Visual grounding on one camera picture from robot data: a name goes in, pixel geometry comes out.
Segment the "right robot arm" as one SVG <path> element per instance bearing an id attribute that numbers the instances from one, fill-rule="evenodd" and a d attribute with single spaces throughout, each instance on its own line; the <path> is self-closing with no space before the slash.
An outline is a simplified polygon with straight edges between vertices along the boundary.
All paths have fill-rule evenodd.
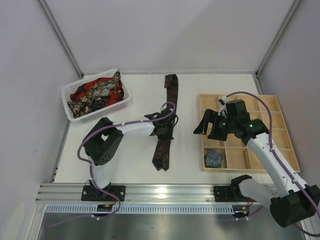
<path id="1" fill-rule="evenodd" d="M 308 185 L 291 167 L 273 142 L 271 127 L 261 119 L 251 119 L 242 99 L 227 101 L 223 98 L 220 103 L 220 111 L 205 110 L 194 134 L 224 142 L 229 134 L 235 135 L 257 156 L 275 186 L 271 189 L 251 176 L 243 175 L 231 181 L 236 194 L 269 209 L 273 219 L 283 228 L 319 214 L 319 187 Z"/>

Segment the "dark paisley necktie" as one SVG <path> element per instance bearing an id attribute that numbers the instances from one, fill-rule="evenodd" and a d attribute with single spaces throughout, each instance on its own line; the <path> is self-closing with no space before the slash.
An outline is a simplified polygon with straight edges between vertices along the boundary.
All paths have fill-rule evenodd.
<path id="1" fill-rule="evenodd" d="M 152 164 L 160 171 L 167 171 L 170 167 L 170 147 L 173 138 L 174 126 L 177 124 L 179 117 L 176 115 L 178 104 L 179 80 L 176 74 L 168 74 L 165 76 L 164 88 L 166 89 L 166 105 L 165 113 L 173 111 L 168 118 L 163 119 L 161 127 L 164 127 L 162 133 L 158 136 L 158 141 L 152 158 Z"/>

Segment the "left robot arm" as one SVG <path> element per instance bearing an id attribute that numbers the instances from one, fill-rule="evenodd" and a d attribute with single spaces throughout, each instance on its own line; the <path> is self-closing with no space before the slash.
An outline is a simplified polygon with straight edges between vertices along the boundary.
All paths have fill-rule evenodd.
<path id="1" fill-rule="evenodd" d="M 87 155 L 83 161 L 89 163 L 90 186 L 98 191 L 107 191 L 111 185 L 107 164 L 123 140 L 156 136 L 161 143 L 168 144 L 173 140 L 173 130 L 178 121 L 179 117 L 169 107 L 129 122 L 116 123 L 107 117 L 101 118 L 84 137 L 77 152 L 78 158 L 82 149 Z"/>

